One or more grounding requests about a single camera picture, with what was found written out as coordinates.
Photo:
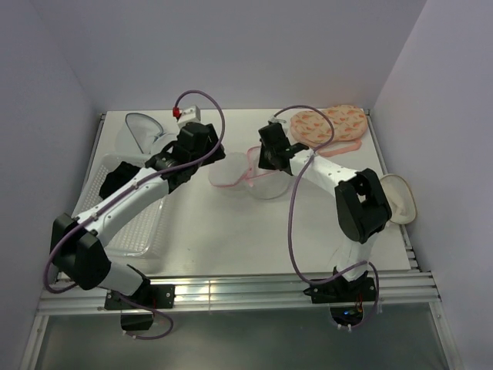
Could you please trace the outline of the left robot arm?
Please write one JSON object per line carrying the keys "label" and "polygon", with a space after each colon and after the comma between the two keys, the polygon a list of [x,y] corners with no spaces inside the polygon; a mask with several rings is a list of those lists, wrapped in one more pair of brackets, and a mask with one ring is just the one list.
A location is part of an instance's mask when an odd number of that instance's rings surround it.
{"label": "left robot arm", "polygon": [[105,248],[135,216],[188,182],[201,166],[224,159],[222,138],[211,124],[185,124],[176,140],[101,203],[76,217],[63,214],[54,221],[49,263],[83,290],[114,291],[133,308],[147,304],[148,277],[112,262]]}

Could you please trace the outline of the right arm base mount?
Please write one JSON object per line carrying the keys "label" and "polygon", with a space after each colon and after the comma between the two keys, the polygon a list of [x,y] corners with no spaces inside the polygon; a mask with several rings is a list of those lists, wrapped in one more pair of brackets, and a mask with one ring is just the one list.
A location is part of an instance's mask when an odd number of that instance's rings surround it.
{"label": "right arm base mount", "polygon": [[330,315],[337,325],[354,327],[364,320],[364,303],[377,302],[377,286],[367,274],[354,281],[338,277],[326,284],[311,284],[303,290],[312,304],[346,304],[330,309]]}

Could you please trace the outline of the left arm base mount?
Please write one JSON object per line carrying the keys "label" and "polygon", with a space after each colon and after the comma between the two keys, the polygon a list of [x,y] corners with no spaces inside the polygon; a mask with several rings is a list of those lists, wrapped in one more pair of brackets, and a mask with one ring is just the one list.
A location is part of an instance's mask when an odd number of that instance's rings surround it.
{"label": "left arm base mount", "polygon": [[[175,286],[150,284],[132,296],[116,291],[106,294],[104,309],[120,311],[120,327],[125,335],[140,340],[163,338],[174,327],[172,318],[164,310],[173,308]],[[166,323],[168,328],[160,335],[146,335],[153,324]]]}

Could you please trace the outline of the pink trimmed mesh laundry bag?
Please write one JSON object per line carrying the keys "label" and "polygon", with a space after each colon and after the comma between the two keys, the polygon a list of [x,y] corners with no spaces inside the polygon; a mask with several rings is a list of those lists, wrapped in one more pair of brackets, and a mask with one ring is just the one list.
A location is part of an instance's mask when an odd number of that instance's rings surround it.
{"label": "pink trimmed mesh laundry bag", "polygon": [[253,146],[245,153],[231,152],[210,166],[208,180],[213,187],[245,190],[260,200],[271,200],[285,194],[291,177],[280,171],[261,169],[259,164],[260,146]]}

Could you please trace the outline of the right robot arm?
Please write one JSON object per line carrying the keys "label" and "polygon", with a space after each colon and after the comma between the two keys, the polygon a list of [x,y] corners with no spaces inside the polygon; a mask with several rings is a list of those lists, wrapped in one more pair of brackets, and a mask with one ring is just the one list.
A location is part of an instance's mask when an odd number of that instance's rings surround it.
{"label": "right robot arm", "polygon": [[[259,167],[284,172],[295,178],[287,221],[288,253],[295,274],[303,282],[314,286],[334,282],[334,293],[339,299],[352,299],[361,288],[358,279],[367,276],[369,267],[376,269],[369,261],[371,250],[376,235],[392,216],[377,174],[369,168],[353,170],[339,166],[302,143],[290,143],[280,123],[268,123],[259,129],[259,134]],[[344,234],[336,274],[321,281],[313,281],[300,271],[293,251],[293,213],[302,179],[334,198],[338,225]]]}

